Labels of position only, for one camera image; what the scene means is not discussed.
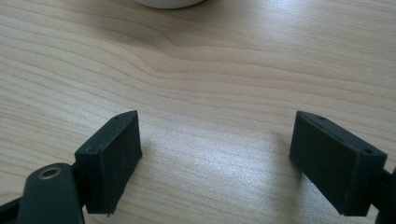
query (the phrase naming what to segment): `black plastic part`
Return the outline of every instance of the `black plastic part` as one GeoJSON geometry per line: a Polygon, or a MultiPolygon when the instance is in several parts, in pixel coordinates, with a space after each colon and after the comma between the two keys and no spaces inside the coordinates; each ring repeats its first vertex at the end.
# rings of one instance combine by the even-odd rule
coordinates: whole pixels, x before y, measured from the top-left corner
{"type": "Polygon", "coordinates": [[[75,156],[79,173],[89,180],[88,212],[114,213],[142,157],[137,111],[109,120],[76,151],[75,156]]]}
{"type": "Polygon", "coordinates": [[[380,177],[387,155],[321,116],[298,111],[291,160],[345,216],[366,216],[370,184],[380,177]]]}
{"type": "Polygon", "coordinates": [[[396,223],[396,202],[393,201],[395,176],[387,171],[373,181],[370,188],[372,204],[378,209],[380,223],[396,223]]]}
{"type": "Polygon", "coordinates": [[[54,163],[29,175],[17,223],[84,223],[70,165],[54,163]]]}
{"type": "Polygon", "coordinates": [[[0,206],[0,223],[13,224],[17,221],[21,198],[0,206]]]}
{"type": "Polygon", "coordinates": [[[88,177],[80,173],[76,162],[72,165],[72,170],[76,182],[79,206],[82,208],[91,198],[88,177]]]}

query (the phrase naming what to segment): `wood grain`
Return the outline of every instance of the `wood grain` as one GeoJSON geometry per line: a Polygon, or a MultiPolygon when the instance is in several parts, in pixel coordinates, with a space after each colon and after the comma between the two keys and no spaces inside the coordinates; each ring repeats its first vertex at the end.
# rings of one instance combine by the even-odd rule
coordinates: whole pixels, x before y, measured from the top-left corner
{"type": "Polygon", "coordinates": [[[296,110],[396,166],[396,4],[0,2],[0,203],[138,110],[144,157],[114,216],[87,223],[374,223],[341,217],[288,159],[296,110]]]}

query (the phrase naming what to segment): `black plastic block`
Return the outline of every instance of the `black plastic block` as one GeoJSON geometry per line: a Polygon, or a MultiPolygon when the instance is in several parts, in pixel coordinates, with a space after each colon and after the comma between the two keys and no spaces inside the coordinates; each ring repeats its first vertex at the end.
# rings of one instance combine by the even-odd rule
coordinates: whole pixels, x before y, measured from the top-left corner
{"type": "Polygon", "coordinates": [[[142,157],[136,111],[117,115],[76,151],[81,175],[89,179],[89,213],[114,213],[142,157]]]}
{"type": "Polygon", "coordinates": [[[298,111],[291,160],[345,216],[366,216],[369,188],[387,154],[318,115],[298,111]]]}
{"type": "Polygon", "coordinates": [[[17,223],[84,223],[70,165],[55,163],[29,175],[17,223]]]}

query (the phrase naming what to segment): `wooden table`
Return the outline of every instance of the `wooden table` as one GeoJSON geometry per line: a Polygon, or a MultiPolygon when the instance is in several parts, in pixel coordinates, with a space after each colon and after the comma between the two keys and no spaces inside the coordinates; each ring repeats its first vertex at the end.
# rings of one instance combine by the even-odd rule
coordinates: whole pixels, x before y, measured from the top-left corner
{"type": "Polygon", "coordinates": [[[296,110],[396,166],[394,0],[0,1],[0,203],[138,110],[144,157],[87,223],[374,223],[341,217],[289,160],[296,110]]]}

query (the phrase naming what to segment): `white object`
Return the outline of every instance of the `white object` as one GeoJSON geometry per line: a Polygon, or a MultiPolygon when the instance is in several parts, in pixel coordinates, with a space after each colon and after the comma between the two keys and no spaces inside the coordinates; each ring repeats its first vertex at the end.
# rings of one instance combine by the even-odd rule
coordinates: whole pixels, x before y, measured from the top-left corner
{"type": "Polygon", "coordinates": [[[148,7],[178,8],[178,7],[189,7],[204,0],[135,0],[135,1],[148,7]]]}

